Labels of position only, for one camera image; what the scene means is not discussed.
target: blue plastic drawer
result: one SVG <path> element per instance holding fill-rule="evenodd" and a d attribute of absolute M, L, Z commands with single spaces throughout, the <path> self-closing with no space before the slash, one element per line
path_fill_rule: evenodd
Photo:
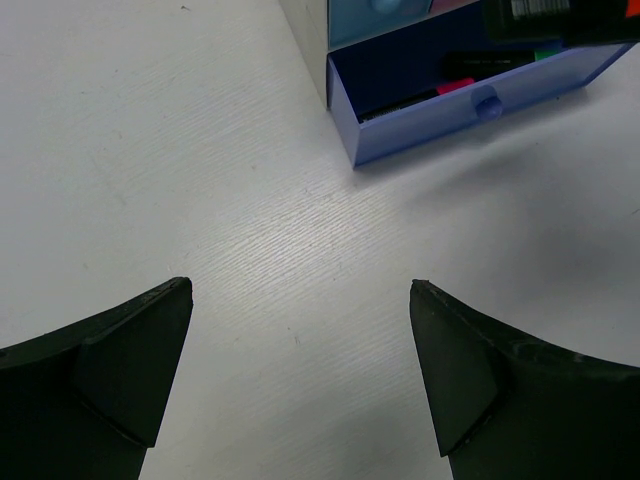
<path fill-rule="evenodd" d="M 329 0 L 329 49 L 424 19 L 431 0 Z"/>
<path fill-rule="evenodd" d="M 559 44 L 495 46 L 479 4 L 333 52 L 329 108 L 354 166 L 555 98 L 594 80 L 632 45 L 566 50 L 524 67 L 371 120 L 364 112 L 446 83 L 450 51 L 559 49 Z"/>

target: drawer knob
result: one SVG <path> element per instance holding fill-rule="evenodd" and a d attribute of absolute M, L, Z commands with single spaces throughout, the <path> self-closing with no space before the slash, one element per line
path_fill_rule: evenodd
<path fill-rule="evenodd" d="M 502 102 L 496 96 L 486 98 L 476 105 L 476 113 L 481 122 L 499 119 L 503 110 Z"/>

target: open drawer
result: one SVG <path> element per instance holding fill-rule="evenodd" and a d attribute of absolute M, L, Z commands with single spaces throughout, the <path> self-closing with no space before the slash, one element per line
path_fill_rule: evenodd
<path fill-rule="evenodd" d="M 329 54 L 329 108 L 355 167 L 583 87 L 631 47 L 497 46 L 485 33 L 480 3 L 474 3 Z M 447 83 L 441 59 L 448 52 L 494 50 L 559 53 L 402 106 Z M 366 115 L 372 111 L 382 113 Z"/>

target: white table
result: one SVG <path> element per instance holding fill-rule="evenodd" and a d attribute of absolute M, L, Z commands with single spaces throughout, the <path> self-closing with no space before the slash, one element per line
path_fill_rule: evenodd
<path fill-rule="evenodd" d="M 0 346 L 187 275 L 143 479 L 450 478 L 412 278 L 640 365 L 639 60 L 354 173 L 277 0 L 3 2 Z"/>

